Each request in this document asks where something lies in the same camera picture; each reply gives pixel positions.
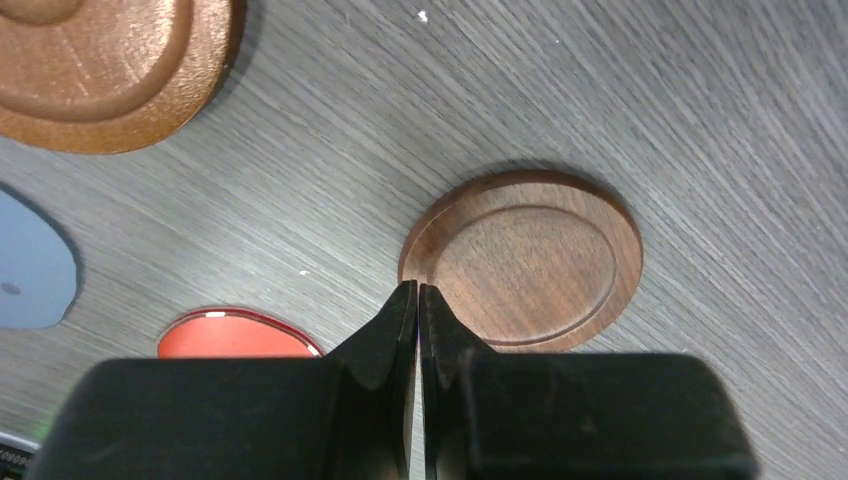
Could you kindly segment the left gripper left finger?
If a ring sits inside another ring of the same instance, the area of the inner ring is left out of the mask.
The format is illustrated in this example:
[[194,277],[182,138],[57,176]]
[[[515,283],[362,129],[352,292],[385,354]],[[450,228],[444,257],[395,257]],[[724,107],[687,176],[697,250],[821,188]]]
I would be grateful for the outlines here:
[[418,286],[321,358],[115,359],[77,384],[30,479],[405,479]]

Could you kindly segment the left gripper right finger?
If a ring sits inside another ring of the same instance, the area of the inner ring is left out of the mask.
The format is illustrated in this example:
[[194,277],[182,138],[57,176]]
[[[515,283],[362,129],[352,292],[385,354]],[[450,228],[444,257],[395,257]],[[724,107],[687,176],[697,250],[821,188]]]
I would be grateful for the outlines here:
[[723,384],[671,353],[499,353],[419,291],[430,479],[754,479]]

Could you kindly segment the red apple smiley coaster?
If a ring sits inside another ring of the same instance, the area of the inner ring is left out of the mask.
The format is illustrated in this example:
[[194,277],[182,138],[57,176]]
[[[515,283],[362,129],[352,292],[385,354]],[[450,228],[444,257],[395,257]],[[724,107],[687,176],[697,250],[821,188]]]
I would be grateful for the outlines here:
[[302,330],[264,312],[234,306],[196,309],[174,320],[156,347],[160,359],[320,358]]

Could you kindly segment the dark walnut round coaster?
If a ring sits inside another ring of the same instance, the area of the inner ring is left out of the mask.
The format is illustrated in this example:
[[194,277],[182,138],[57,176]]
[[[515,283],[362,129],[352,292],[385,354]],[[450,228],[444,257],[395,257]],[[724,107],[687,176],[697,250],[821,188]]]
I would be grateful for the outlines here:
[[644,262],[638,226],[609,190],[552,170],[468,181],[407,235],[399,280],[440,290],[458,319],[507,352],[563,352],[624,312]]

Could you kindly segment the blue round coaster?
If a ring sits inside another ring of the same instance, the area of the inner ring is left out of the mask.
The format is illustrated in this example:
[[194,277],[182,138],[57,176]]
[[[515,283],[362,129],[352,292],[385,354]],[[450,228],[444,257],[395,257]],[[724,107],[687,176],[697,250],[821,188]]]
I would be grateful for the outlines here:
[[1,189],[1,326],[59,324],[79,291],[77,256],[57,224],[32,202]]

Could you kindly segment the brown ridged wooden coaster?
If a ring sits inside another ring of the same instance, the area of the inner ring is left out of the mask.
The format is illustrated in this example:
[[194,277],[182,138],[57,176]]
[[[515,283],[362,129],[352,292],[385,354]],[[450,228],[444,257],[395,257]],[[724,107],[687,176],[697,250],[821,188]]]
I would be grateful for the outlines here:
[[1,133],[71,153],[153,145],[222,88],[243,1],[5,1]]

